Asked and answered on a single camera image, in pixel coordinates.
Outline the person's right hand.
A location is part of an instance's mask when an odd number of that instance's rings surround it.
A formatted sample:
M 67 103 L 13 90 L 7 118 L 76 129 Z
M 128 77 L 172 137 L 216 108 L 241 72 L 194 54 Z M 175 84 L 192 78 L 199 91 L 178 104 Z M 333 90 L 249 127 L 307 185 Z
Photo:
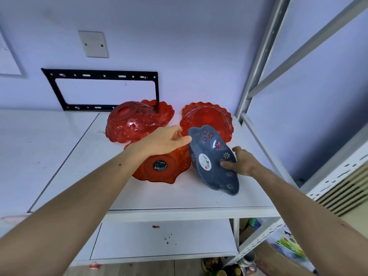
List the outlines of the person's right hand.
M 236 173 L 243 176 L 253 177 L 258 171 L 262 169 L 262 165 L 258 160 L 247 150 L 242 149 L 240 146 L 232 148 L 237 158 L 237 170 L 233 170 Z

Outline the person's left hand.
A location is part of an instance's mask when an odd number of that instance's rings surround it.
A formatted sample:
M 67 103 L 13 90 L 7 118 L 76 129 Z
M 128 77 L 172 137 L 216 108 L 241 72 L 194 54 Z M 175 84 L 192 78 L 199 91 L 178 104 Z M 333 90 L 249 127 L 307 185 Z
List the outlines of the person's left hand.
M 177 136 L 182 129 L 178 125 L 159 127 L 154 132 L 133 144 L 136 152 L 143 156 L 144 159 L 150 156 L 171 153 L 169 150 L 169 140 L 172 138 L 180 138 Z

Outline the blue floral ceramic dish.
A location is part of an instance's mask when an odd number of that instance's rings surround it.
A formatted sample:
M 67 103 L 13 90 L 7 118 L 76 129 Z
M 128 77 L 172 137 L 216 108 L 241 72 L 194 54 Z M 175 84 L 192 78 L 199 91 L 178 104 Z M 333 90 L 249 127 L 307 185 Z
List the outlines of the blue floral ceramic dish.
M 236 163 L 237 159 L 218 132 L 204 125 L 189 128 L 188 135 L 192 137 L 189 143 L 192 164 L 204 184 L 212 190 L 237 195 L 240 189 L 237 173 L 220 165 L 223 161 Z

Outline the person's left forearm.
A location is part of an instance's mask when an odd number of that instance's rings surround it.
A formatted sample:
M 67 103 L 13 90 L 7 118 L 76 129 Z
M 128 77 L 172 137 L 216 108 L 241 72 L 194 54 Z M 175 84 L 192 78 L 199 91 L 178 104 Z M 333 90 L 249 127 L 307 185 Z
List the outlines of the person's left forearm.
M 63 276 L 145 157 L 130 145 L 7 232 L 0 276 Z

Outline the person's right forearm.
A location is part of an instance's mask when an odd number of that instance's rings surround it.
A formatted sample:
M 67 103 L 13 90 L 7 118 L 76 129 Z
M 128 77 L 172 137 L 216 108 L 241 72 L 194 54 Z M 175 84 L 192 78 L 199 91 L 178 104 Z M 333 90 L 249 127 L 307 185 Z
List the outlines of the person's right forearm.
M 368 276 L 368 239 L 258 161 L 253 177 L 320 276 Z

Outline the red plastic bowl with sticker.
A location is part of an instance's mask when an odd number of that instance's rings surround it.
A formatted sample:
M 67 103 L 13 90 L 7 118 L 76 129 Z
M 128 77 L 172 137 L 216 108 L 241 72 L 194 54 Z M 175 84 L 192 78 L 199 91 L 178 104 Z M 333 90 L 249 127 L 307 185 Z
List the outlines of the red plastic bowl with sticker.
M 185 145 L 170 153 L 148 157 L 132 176 L 140 181 L 174 184 L 177 177 L 190 166 L 189 145 Z

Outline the red scalloped plastic bowl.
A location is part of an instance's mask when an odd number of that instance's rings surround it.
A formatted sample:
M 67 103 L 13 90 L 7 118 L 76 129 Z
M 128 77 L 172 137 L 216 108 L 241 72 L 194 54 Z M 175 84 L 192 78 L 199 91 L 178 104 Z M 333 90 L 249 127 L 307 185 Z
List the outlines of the red scalloped plastic bowl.
M 234 128 L 232 115 L 217 104 L 197 102 L 185 105 L 181 111 L 180 127 L 182 135 L 186 136 L 192 127 L 200 128 L 209 125 L 215 129 L 225 143 L 232 139 Z
M 166 102 L 124 102 L 109 114 L 105 135 L 111 142 L 134 143 L 168 125 L 174 113 L 173 107 Z

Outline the silver drink can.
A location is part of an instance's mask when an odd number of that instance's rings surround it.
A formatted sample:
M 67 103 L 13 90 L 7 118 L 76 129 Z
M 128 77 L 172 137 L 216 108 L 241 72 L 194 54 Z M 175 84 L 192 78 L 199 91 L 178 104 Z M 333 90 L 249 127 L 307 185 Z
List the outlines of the silver drink can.
M 257 271 L 255 264 L 255 253 L 253 251 L 248 252 L 241 259 L 239 259 L 237 264 L 242 270 L 243 276 L 250 276 Z

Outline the colourful printed bag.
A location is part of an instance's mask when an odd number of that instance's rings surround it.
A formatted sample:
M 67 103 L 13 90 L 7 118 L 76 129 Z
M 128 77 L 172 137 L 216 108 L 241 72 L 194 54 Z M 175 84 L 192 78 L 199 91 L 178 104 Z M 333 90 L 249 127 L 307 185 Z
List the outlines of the colourful printed bag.
M 286 225 L 280 226 L 269 235 L 266 241 L 279 253 L 295 262 L 307 261 L 307 257 L 300 245 Z

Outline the dark round tin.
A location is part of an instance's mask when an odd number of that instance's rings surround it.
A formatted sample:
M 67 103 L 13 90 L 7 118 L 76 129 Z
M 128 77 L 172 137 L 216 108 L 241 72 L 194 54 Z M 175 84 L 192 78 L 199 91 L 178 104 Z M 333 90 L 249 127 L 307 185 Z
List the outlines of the dark round tin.
M 203 258 L 201 267 L 208 276 L 218 276 L 218 272 L 222 269 L 222 260 L 220 257 Z

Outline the white slatted vent grille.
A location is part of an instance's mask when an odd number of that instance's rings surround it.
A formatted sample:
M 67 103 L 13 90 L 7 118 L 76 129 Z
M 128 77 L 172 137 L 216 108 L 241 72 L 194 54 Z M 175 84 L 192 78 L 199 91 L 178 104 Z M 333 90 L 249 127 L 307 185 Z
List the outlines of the white slatted vent grille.
M 368 161 L 316 201 L 341 217 L 368 200 Z

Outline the white metal shelf rack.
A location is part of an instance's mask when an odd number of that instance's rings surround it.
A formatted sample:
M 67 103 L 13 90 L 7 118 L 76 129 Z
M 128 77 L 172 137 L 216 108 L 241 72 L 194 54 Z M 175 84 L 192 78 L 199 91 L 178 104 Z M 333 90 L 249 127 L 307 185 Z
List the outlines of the white metal shelf rack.
M 257 142 L 257 146 L 262 150 L 265 157 L 267 157 L 269 163 L 275 169 L 276 173 L 290 184 L 296 184 L 287 172 L 286 168 L 279 161 L 279 159 L 272 155 L 269 148 L 264 144 L 263 139 L 260 138 L 259 131 L 255 130 L 254 124 L 247 113 L 251 100 L 256 94 L 260 93 L 258 85 L 263 86 L 261 78 L 267 61 L 274 47 L 275 39 L 277 38 L 279 31 L 283 25 L 285 14 L 289 10 L 291 0 L 277 0 L 273 8 L 268 27 L 262 39 L 261 47 L 257 53 L 256 61 L 252 66 L 251 76 L 249 82 L 246 83 L 244 89 L 244 95 L 242 97 L 240 106 L 237 112 L 237 118 L 240 122 L 236 125 L 236 137 L 240 137 L 240 127 L 247 128 L 248 132 L 252 135 Z M 358 16 L 358 13 L 362 12 L 362 9 L 368 8 L 367 5 L 362 4 L 362 0 L 354 0 L 346 8 L 343 9 L 335 18 L 333 18 L 328 24 L 326 24 L 320 31 L 312 36 L 306 44 L 301 46 L 296 52 L 294 52 L 288 59 L 285 60 L 280 66 L 276 68 L 276 74 L 269 74 L 267 76 L 267 83 L 270 85 L 287 70 L 291 69 L 302 58 L 306 57 L 317 46 L 321 45 L 333 33 L 337 32 Z M 324 164 L 304 185 L 301 186 L 301 191 L 308 195 L 313 200 L 317 200 L 320 196 L 323 196 L 330 189 L 335 187 L 350 174 L 361 167 L 366 161 L 368 161 L 368 123 L 357 132 L 352 139 L 350 139 L 330 160 Z M 116 214 L 110 211 L 103 219 L 101 225 L 99 225 L 86 245 L 80 251 L 71 266 L 83 266 L 89 265 L 90 269 L 99 269 L 100 264 L 114 264 L 124 262 L 138 262 L 138 261 L 152 261 L 152 260 L 172 260 L 174 257 L 179 259 L 186 258 L 199 258 L 199 257 L 213 257 L 220 256 L 224 262 L 224 266 L 228 266 L 237 262 L 241 257 L 248 252 L 255 250 L 262 242 L 266 241 L 271 233 L 277 230 L 278 227 L 285 225 L 280 217 L 267 217 L 261 224 L 260 228 L 252 233 L 246 240 L 239 244 L 241 238 L 239 234 L 240 215 L 248 216 L 265 216 L 265 212 L 259 212 L 251 210 L 248 207 L 247 210 L 234 209 L 234 208 L 201 208 L 201 211 L 197 211 L 200 208 L 177 208 L 178 212 L 173 212 L 173 209 L 163 212 L 163 210 L 118 210 Z M 200 226 L 202 223 L 220 222 L 227 225 L 223 218 L 227 218 L 226 211 L 232 211 L 233 214 L 237 214 L 238 217 L 233 219 L 233 235 L 234 244 L 237 246 L 236 251 L 221 251 L 221 252 L 206 252 L 195 254 L 179 254 L 176 252 L 168 252 L 165 254 L 153 254 L 148 252 L 148 247 L 145 247 L 143 253 L 145 255 L 133 255 L 130 253 L 126 256 L 117 258 L 99 258 L 93 259 L 93 254 L 96 249 L 98 241 L 102 241 L 104 235 L 101 234 L 103 226 L 113 226 L 113 238 L 112 241 L 118 241 L 117 245 L 126 241 L 125 237 L 116 237 L 118 229 L 133 229 L 133 226 L 146 226 L 149 222 L 153 221 L 153 218 L 165 218 L 166 223 L 170 226 L 179 226 L 180 222 L 184 222 L 184 225 L 188 225 L 190 222 L 195 226 Z

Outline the black wall mount bracket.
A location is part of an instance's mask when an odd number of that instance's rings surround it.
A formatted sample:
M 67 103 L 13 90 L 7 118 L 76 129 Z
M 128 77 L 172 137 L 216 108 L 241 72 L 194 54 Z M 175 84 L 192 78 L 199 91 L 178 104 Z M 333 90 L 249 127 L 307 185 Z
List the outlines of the black wall mount bracket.
M 117 107 L 115 104 L 88 104 L 88 103 L 67 103 L 63 97 L 56 79 L 82 79 L 82 80 L 117 80 L 117 81 L 151 81 L 154 83 L 155 100 L 154 107 L 159 107 L 159 82 L 158 72 L 150 71 L 114 71 L 114 70 L 85 70 L 85 69 L 45 69 L 41 71 L 47 78 L 55 96 L 58 99 L 63 111 L 112 111 Z

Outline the white wall cover plate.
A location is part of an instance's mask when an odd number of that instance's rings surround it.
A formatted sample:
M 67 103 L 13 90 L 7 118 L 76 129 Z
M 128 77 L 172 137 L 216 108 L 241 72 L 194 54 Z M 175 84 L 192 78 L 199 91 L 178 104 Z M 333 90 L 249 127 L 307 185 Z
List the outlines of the white wall cover plate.
M 86 57 L 109 58 L 103 32 L 78 31 L 78 35 Z

